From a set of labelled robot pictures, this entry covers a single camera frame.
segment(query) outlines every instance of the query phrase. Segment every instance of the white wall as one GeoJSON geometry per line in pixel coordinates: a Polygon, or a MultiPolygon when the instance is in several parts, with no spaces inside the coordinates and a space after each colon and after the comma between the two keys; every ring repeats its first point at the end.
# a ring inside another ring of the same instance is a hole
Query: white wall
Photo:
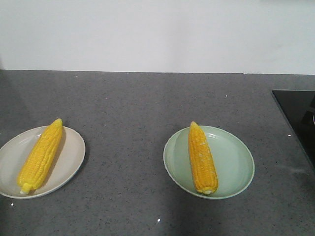
{"type": "Polygon", "coordinates": [[[0,68],[315,74],[315,1],[0,0],[0,68]]]}

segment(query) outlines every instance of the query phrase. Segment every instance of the beige plate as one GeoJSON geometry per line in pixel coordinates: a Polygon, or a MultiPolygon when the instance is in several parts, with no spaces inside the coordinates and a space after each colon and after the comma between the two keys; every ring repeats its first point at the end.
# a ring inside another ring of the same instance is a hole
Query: beige plate
{"type": "Polygon", "coordinates": [[[0,194],[19,199],[44,196],[62,187],[78,171],[84,159],[85,143],[80,134],[64,127],[63,137],[46,182],[28,195],[20,193],[16,176],[45,128],[46,126],[42,126],[19,134],[0,149],[0,194]]]}

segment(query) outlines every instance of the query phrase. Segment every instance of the induction cooktop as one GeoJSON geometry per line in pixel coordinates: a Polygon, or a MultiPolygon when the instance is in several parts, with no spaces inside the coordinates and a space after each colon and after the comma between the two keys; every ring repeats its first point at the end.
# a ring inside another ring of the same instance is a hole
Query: induction cooktop
{"type": "Polygon", "coordinates": [[[273,94],[315,167],[315,91],[273,90],[273,94]]]}

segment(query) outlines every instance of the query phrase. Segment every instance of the boiled corn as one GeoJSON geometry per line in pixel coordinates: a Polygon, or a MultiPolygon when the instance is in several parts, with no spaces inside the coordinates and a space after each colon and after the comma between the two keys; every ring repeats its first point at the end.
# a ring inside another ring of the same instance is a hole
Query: boiled corn
{"type": "Polygon", "coordinates": [[[59,118],[51,123],[37,140],[17,177],[21,193],[38,189],[46,179],[63,133],[59,118]]]}
{"type": "Polygon", "coordinates": [[[188,136],[189,158],[193,182],[197,192],[214,193],[218,188],[218,177],[210,148],[203,130],[191,122],[188,136]]]}

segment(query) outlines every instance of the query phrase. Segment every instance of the light green plate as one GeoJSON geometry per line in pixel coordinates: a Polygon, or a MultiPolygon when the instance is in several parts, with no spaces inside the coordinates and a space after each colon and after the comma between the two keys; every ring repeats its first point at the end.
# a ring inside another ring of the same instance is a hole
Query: light green plate
{"type": "Polygon", "coordinates": [[[165,145],[163,158],[168,174],[181,188],[201,198],[224,199],[243,192],[255,172],[251,152],[241,140],[222,129],[200,127],[206,134],[217,170],[217,191],[203,195],[195,190],[188,152],[189,127],[175,133],[165,145]]]}

